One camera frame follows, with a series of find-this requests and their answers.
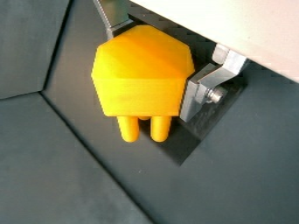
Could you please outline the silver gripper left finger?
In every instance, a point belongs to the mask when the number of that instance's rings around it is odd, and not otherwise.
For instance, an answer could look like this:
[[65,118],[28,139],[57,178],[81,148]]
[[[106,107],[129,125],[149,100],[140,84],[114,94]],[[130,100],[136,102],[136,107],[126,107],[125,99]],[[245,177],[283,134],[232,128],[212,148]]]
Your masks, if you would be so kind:
[[128,0],[93,0],[93,4],[104,22],[106,39],[133,27],[135,22],[128,16]]

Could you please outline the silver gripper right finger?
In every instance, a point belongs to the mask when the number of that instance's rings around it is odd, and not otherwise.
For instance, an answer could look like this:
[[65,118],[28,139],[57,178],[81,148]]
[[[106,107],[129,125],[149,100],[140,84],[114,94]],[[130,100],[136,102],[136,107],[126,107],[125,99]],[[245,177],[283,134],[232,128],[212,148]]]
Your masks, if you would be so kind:
[[204,103],[219,103],[227,94],[221,83],[239,75],[248,58],[216,44],[212,61],[187,81],[184,95],[181,98],[180,118],[188,122],[201,110]]

